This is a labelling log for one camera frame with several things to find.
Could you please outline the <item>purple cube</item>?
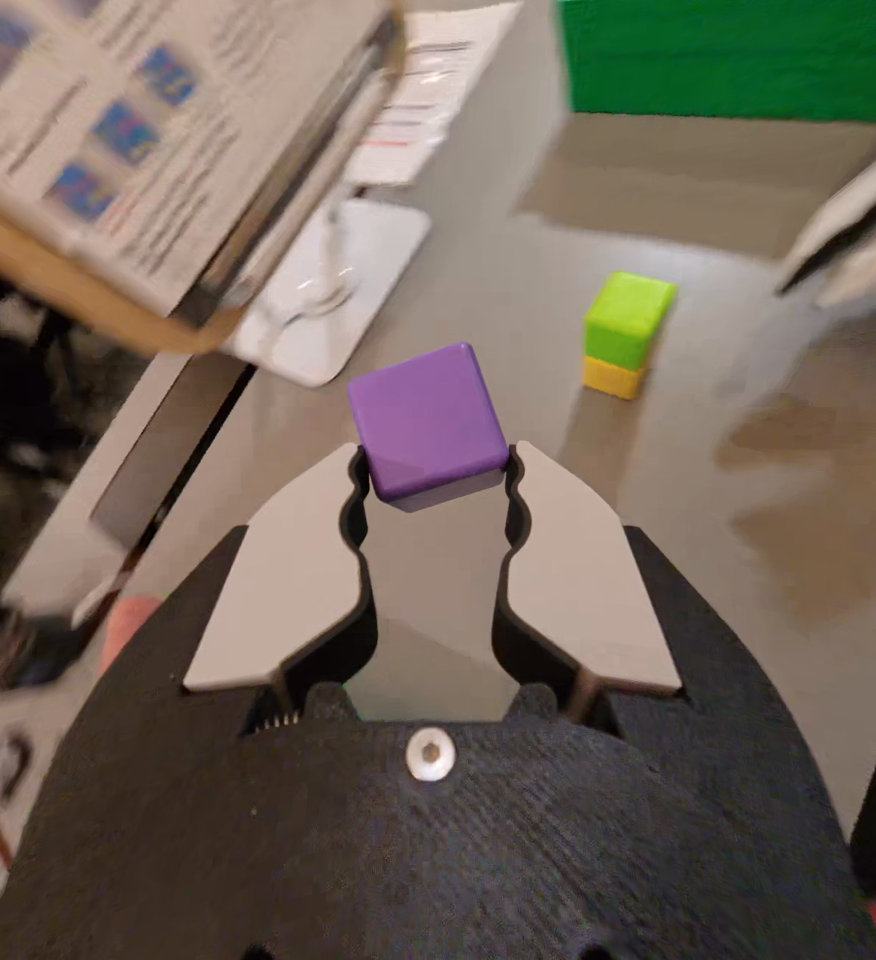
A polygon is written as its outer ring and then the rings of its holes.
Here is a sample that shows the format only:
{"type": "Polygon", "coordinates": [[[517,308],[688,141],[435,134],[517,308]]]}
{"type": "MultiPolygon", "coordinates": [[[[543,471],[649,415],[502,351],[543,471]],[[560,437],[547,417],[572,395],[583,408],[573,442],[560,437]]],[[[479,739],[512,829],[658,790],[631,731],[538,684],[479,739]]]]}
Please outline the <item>purple cube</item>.
{"type": "Polygon", "coordinates": [[[377,498],[419,512],[500,485],[510,450],[468,342],[348,383],[377,498]]]}

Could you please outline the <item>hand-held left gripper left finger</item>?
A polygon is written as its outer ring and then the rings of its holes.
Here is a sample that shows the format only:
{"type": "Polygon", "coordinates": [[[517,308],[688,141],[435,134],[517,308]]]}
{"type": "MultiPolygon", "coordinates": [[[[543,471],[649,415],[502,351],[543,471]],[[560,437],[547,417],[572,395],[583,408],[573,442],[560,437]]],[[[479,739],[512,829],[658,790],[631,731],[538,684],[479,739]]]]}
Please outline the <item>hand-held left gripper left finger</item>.
{"type": "Polygon", "coordinates": [[[317,683],[344,684],[378,641],[365,451],[347,442],[262,505],[184,676],[190,692],[270,686],[300,710],[317,683]]]}

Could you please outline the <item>yellow cube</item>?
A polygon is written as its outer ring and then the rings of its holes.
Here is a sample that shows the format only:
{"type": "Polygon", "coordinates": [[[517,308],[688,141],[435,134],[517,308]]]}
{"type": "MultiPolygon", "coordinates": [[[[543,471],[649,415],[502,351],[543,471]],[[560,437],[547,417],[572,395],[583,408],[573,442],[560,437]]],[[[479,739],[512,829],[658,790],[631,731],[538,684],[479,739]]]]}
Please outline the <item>yellow cube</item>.
{"type": "Polygon", "coordinates": [[[623,401],[636,399],[647,376],[646,366],[631,370],[599,358],[583,358],[583,386],[623,401]]]}

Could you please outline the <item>white metal stand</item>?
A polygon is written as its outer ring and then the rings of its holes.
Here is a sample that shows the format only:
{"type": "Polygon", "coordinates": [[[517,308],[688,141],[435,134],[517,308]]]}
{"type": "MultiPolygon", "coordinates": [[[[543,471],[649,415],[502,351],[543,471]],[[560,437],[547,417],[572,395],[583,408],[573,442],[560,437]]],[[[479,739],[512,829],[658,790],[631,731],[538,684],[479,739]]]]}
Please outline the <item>white metal stand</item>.
{"type": "Polygon", "coordinates": [[[314,389],[348,365],[431,227],[414,208],[360,197],[322,204],[222,353],[314,389]]]}

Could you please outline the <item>green plastic bin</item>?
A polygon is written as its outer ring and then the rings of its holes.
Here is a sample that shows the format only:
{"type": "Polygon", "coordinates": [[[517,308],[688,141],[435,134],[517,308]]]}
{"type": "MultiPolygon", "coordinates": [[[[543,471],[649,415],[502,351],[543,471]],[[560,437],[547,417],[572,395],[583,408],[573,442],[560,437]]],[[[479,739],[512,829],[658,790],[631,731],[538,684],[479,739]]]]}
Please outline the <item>green plastic bin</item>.
{"type": "Polygon", "coordinates": [[[876,1],[561,1],[578,114],[876,123],[876,1]]]}

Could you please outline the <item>grey desk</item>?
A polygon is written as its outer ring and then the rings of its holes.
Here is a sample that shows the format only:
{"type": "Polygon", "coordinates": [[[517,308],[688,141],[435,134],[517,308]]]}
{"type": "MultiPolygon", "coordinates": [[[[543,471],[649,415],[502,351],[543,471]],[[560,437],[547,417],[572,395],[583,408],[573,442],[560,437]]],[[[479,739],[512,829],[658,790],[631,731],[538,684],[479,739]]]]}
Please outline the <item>grey desk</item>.
{"type": "Polygon", "coordinates": [[[568,114],[552,6],[525,2],[409,189],[431,232],[344,373],[259,372],[153,540],[90,521],[114,495],[157,358],[10,593],[69,609],[130,570],[169,594],[284,482],[355,439],[350,378],[470,342],[505,436],[597,490],[767,671],[850,834],[876,767],[876,318],[830,318],[777,259],[868,150],[859,126],[568,114]],[[614,272],[676,283],[626,401],[583,386],[583,323],[614,272]]]}

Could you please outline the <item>laminated paper sheet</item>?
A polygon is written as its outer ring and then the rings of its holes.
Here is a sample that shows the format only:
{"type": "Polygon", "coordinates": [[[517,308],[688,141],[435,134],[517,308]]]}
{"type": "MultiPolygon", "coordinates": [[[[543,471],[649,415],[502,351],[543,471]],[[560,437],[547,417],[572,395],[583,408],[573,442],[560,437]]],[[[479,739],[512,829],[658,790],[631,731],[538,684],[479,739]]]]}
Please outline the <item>laminated paper sheet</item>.
{"type": "Polygon", "coordinates": [[[348,163],[346,182],[410,186],[444,144],[521,8],[504,2],[409,13],[403,78],[348,163]]]}

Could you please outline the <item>black power cube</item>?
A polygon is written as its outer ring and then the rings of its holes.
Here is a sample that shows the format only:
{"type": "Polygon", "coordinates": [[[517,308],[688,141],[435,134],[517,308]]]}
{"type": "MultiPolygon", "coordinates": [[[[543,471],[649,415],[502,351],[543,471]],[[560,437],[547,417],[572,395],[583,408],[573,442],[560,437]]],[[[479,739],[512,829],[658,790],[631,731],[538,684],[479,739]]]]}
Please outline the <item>black power cube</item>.
{"type": "Polygon", "coordinates": [[[7,608],[0,618],[0,693],[56,682],[90,642],[69,616],[28,616],[7,608]]]}

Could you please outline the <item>lime green cube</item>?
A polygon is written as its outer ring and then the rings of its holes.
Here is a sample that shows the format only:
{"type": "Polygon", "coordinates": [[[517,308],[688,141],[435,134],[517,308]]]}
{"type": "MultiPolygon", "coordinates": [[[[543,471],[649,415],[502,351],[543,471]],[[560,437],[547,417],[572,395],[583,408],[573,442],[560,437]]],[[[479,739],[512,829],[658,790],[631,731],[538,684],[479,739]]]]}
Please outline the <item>lime green cube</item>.
{"type": "Polygon", "coordinates": [[[611,273],[585,315],[583,354],[633,373],[643,370],[678,293],[676,283],[611,273]]]}

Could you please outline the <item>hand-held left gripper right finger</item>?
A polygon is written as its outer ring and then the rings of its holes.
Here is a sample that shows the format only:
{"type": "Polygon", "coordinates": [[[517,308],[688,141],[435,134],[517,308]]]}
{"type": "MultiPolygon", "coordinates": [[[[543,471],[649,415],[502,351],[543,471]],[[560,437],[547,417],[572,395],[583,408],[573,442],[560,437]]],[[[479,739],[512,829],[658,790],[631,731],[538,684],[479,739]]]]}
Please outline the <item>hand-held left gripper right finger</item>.
{"type": "Polygon", "coordinates": [[[511,446],[492,651],[521,686],[586,722],[610,692],[672,698],[679,669],[619,515],[526,440],[511,446]]]}

